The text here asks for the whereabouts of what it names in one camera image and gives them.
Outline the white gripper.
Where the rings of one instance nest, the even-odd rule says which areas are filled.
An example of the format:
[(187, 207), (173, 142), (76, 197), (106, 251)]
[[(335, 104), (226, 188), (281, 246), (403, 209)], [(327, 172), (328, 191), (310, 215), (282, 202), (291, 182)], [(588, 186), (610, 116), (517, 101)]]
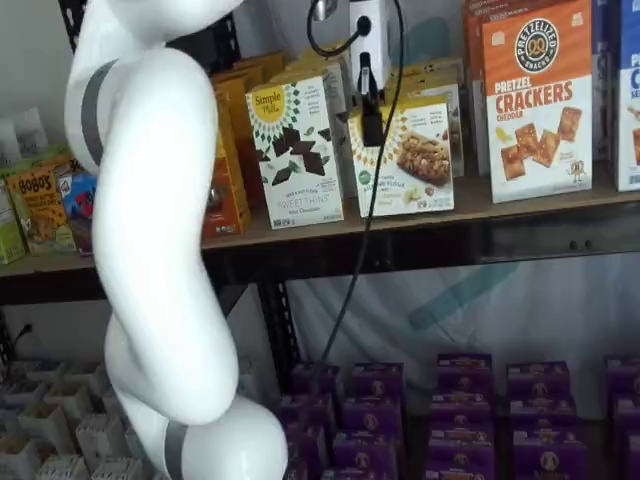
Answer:
[(350, 46), (353, 88), (361, 99), (362, 140), (365, 147), (381, 147), (384, 143), (381, 104), (390, 102), (390, 88), (385, 87), (391, 71), (389, 1), (349, 2), (350, 33), (356, 33), (358, 21), (368, 18), (369, 33), (359, 36)]

